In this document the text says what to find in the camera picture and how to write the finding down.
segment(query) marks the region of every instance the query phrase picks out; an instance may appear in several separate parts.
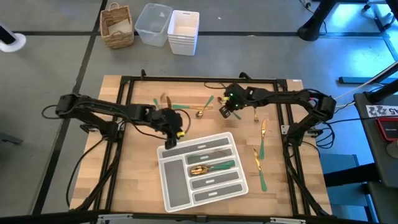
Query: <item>wooden tabletop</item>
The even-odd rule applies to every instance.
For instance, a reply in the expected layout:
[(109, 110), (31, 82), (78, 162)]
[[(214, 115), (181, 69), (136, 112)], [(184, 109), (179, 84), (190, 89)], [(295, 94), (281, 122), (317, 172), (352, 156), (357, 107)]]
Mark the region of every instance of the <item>wooden tabletop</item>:
[[(104, 76), (103, 84), (98, 99), (116, 101), (121, 76)], [(289, 90), (301, 90), (301, 80), (287, 80)], [(271, 84), (244, 84), (241, 86), (254, 86), (273, 91)], [(162, 93), (170, 97), (173, 104), (203, 106), (209, 97), (222, 96), (223, 90), (205, 88), (200, 82), (134, 82), (131, 103), (154, 104)], [(223, 132), (233, 134), (239, 157), (248, 182), (249, 193), (246, 195), (229, 198), (219, 202), (209, 203), (186, 210), (177, 211), (177, 214), (207, 214), (207, 215), (250, 215), (250, 216), (292, 216), (290, 205), (289, 187), (284, 158), (282, 155), (282, 141), (277, 117), (276, 105), (267, 105), (257, 108), (259, 123), (253, 121), (253, 108), (245, 108), (236, 113), (242, 120), (231, 115), (228, 119), (222, 118), (218, 109), (217, 100), (210, 103), (212, 110), (205, 111), (202, 119), (196, 119), (196, 110), (187, 110), (192, 119), (192, 125), (187, 135), (181, 141), (209, 136)], [(307, 112), (300, 106), (292, 105), (294, 120), (300, 121)], [(187, 117), (182, 114), (184, 127), (188, 123)], [(268, 187), (267, 192), (261, 190), (259, 173), (254, 162), (251, 146), (259, 149), (261, 144), (261, 121), (267, 120), (265, 136), (265, 159), (261, 161), (262, 171)], [(148, 127), (140, 126), (145, 133), (160, 136)], [(99, 132), (90, 133), (85, 150), (101, 139)], [(315, 140), (305, 137), (304, 141), (315, 144)], [(138, 133), (130, 124), (127, 125), (124, 136), (123, 148), (114, 190), (111, 210), (113, 212), (128, 213), (167, 213), (164, 208), (162, 186), (160, 183), (159, 166), (156, 149), (164, 141)], [(81, 162), (76, 181), (71, 208), (79, 206), (85, 197), (93, 190), (100, 176), (101, 165), (104, 157), (106, 143), (101, 143), (90, 152)], [(325, 181), (318, 152), (309, 145), (299, 147), (305, 183), (315, 200), (322, 208), (331, 214)], [(108, 186), (104, 188), (101, 208), (104, 207)], [(299, 188), (295, 184), (298, 200), (298, 210), (303, 213)]]

